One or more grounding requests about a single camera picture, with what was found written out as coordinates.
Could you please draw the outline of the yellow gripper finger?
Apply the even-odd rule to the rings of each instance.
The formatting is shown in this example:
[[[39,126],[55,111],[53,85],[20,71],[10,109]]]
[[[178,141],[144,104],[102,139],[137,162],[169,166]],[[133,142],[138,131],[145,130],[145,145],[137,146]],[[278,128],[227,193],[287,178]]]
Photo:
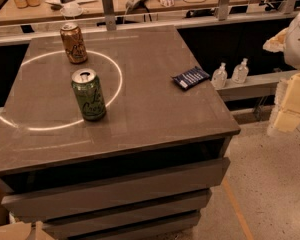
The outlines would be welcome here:
[[[263,44],[263,49],[273,53],[282,52],[284,50],[286,34],[287,28],[282,29]]]

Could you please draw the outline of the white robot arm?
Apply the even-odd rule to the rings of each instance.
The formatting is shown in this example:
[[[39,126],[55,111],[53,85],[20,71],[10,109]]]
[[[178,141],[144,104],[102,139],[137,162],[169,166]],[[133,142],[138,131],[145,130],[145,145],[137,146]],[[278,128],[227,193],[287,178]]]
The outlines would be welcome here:
[[[287,28],[268,39],[263,49],[269,52],[282,52],[286,64],[300,70],[300,12]]]

